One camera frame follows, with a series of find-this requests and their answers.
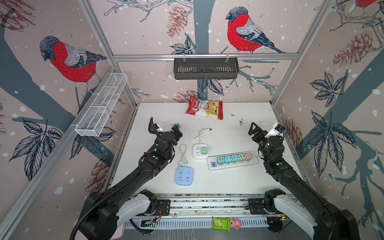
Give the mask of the pink tray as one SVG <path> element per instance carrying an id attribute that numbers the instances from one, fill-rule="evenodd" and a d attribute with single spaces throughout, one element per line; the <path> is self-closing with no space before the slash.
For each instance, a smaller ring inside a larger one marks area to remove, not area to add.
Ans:
<path id="1" fill-rule="evenodd" d="M 125 232 L 125 224 L 119 226 L 113 236 L 111 237 L 111 240 L 117 240 L 120 239 Z M 75 240 L 88 240 L 80 231 L 77 232 Z"/>

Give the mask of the pink charger plug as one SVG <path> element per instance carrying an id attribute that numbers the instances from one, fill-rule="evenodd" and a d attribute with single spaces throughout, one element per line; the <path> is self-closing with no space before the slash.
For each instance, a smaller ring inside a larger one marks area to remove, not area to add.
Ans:
<path id="1" fill-rule="evenodd" d="M 253 157 L 253 153 L 246 153 L 246 161 L 250 161 Z"/>

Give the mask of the blue square power strip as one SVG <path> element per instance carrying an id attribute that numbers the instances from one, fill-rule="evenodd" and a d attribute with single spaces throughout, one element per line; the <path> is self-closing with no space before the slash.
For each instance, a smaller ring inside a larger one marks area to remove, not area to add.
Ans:
<path id="1" fill-rule="evenodd" d="M 179 186 L 190 186 L 193 183 L 194 170 L 191 167 L 178 167 L 175 183 Z"/>

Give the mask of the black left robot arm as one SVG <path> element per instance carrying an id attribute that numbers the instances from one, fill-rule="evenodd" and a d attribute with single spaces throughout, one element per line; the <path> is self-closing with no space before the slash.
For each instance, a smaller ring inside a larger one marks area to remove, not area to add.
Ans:
<path id="1" fill-rule="evenodd" d="M 101 194 L 90 194 L 75 224 L 70 239 L 81 233 L 88 240 L 109 240 L 117 228 L 133 217 L 156 209 L 157 197 L 148 190 L 133 194 L 146 182 L 156 177 L 175 157 L 174 147 L 183 136 L 173 125 L 171 131 L 160 132 L 150 120 L 148 131 L 156 135 L 154 144 L 139 159 L 138 167 L 113 187 Z"/>

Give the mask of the red white chips bag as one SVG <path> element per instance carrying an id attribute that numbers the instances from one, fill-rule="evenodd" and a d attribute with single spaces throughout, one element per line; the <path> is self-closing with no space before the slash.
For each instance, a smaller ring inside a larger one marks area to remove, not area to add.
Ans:
<path id="1" fill-rule="evenodd" d="M 191 97 L 186 113 L 199 117 L 222 120 L 224 115 L 223 102 L 200 100 L 196 97 Z"/>

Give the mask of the teal charger plug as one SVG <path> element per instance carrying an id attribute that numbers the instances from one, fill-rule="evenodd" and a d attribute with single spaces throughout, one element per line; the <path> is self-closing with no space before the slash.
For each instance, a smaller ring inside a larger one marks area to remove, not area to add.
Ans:
<path id="1" fill-rule="evenodd" d="M 238 155 L 233 155 L 232 156 L 232 163 L 235 163 L 235 162 L 238 162 L 238 161 L 239 161 Z"/>
<path id="2" fill-rule="evenodd" d="M 218 157 L 217 158 L 217 163 L 220 165 L 220 164 L 224 164 L 225 163 L 225 157 Z"/>

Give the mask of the aluminium frame post back right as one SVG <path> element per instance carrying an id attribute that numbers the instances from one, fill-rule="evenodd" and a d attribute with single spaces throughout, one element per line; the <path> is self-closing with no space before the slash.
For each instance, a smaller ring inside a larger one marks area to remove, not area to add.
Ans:
<path id="1" fill-rule="evenodd" d="M 284 90 L 288 86 L 290 80 L 295 75 L 296 70 L 298 69 L 300 63 L 304 59 L 305 54 L 307 53 L 308 49 L 310 48 L 313 40 L 315 39 L 317 33 L 319 32 L 322 24 L 324 23 L 325 19 L 327 18 L 327 15 L 332 8 L 335 1 L 332 0 L 326 0 L 322 1 L 322 4 L 319 6 L 318 11 L 303 39 L 303 42 L 301 43 L 298 51 L 297 51 L 297 57 L 294 61 L 292 61 L 291 65 L 289 66 L 286 74 L 284 75 L 280 85 L 278 86 L 272 100 L 271 100 L 271 106 L 275 107 L 277 103 L 279 102 L 280 98 L 283 95 Z"/>

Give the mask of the pink pig toy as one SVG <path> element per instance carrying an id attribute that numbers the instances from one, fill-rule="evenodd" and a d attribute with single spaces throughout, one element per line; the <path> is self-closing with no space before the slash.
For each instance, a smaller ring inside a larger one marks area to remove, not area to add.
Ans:
<path id="1" fill-rule="evenodd" d="M 242 226 L 242 222 L 239 219 L 237 218 L 230 219 L 231 229 L 238 230 L 241 226 Z"/>

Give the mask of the aluminium frame post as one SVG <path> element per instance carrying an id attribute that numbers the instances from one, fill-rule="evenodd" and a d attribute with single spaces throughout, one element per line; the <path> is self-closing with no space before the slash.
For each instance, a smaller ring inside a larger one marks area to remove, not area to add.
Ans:
<path id="1" fill-rule="evenodd" d="M 111 65 L 111 67 L 114 67 L 117 72 L 122 73 L 123 71 L 121 70 L 119 64 L 114 60 L 114 53 L 112 47 L 107 40 L 106 34 L 102 29 L 102 26 L 95 14 L 95 11 L 93 10 L 91 1 L 79 0 L 79 4 L 96 36 L 96 39 L 101 45 L 101 48 L 105 56 L 107 57 L 109 64 Z"/>
<path id="2" fill-rule="evenodd" d="M 284 75 L 280 85 L 278 86 L 272 100 L 271 100 L 271 106 L 275 107 L 277 103 L 279 102 L 280 98 L 283 95 L 284 90 L 288 86 L 290 80 L 295 75 L 296 70 L 298 69 L 300 63 L 304 59 L 305 54 L 307 53 L 308 49 L 310 48 L 313 40 L 315 39 L 317 33 L 319 32 L 322 24 L 324 23 L 325 19 L 327 18 L 327 15 L 332 8 L 335 1 L 332 0 L 326 0 L 322 1 L 322 4 L 319 6 L 318 11 L 303 39 L 303 42 L 301 43 L 298 51 L 297 51 L 297 57 L 294 61 L 292 61 L 291 65 L 289 66 L 286 74 Z"/>

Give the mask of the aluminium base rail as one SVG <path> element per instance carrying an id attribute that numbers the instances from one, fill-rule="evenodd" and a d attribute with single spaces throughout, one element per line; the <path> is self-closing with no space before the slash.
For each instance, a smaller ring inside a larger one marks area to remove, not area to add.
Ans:
<path id="1" fill-rule="evenodd" d="M 266 227 L 279 231 L 294 222 L 307 233 L 317 225 L 315 218 L 291 194 L 265 196 L 159 194 L 156 211 L 147 216 L 140 214 L 127 222 L 148 230 L 208 229 L 213 218 L 237 219 L 242 228 Z"/>

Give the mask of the aluminium frame post back left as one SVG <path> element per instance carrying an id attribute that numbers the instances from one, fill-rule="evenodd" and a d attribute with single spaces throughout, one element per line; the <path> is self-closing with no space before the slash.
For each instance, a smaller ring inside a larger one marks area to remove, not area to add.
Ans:
<path id="1" fill-rule="evenodd" d="M 102 29 L 102 26 L 95 14 L 95 11 L 93 10 L 91 1 L 79 0 L 79 4 L 96 36 L 96 39 L 101 45 L 101 48 L 105 56 L 107 57 L 109 64 L 111 65 L 111 67 L 114 67 L 117 72 L 122 73 L 123 71 L 121 70 L 119 64 L 114 60 L 114 53 L 112 47 L 107 40 L 106 34 Z"/>

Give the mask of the long white pastel power strip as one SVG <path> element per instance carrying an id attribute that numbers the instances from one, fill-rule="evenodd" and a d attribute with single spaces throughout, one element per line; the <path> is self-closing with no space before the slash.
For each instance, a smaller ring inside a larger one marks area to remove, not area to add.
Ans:
<path id="1" fill-rule="evenodd" d="M 246 167 L 259 163 L 260 157 L 254 151 L 217 155 L 207 158 L 210 171 Z"/>

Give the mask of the green snack packet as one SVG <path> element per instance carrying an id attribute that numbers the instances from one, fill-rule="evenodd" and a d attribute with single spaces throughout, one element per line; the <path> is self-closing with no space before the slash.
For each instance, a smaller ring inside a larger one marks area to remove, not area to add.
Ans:
<path id="1" fill-rule="evenodd" d="M 226 231 L 231 232 L 231 220 L 229 218 L 212 218 L 213 221 L 213 231 Z"/>

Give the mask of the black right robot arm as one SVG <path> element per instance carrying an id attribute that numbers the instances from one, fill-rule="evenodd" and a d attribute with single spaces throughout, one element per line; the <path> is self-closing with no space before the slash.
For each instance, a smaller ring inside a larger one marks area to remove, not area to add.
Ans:
<path id="1" fill-rule="evenodd" d="M 355 216 L 341 210 L 312 189 L 283 158 L 284 128 L 276 124 L 269 132 L 252 123 L 248 134 L 259 145 L 264 167 L 276 182 L 291 192 L 293 201 L 280 189 L 265 192 L 264 210 L 288 216 L 313 240 L 360 239 Z"/>

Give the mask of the green charger plug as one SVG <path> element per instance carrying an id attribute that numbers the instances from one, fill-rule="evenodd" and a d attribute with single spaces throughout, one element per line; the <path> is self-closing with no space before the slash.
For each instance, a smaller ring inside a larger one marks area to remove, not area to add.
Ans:
<path id="1" fill-rule="evenodd" d="M 239 162 L 246 160 L 246 155 L 245 154 L 239 154 L 238 157 L 239 157 Z"/>
<path id="2" fill-rule="evenodd" d="M 202 155 L 207 155 L 209 153 L 207 147 L 200 147 L 200 152 Z"/>

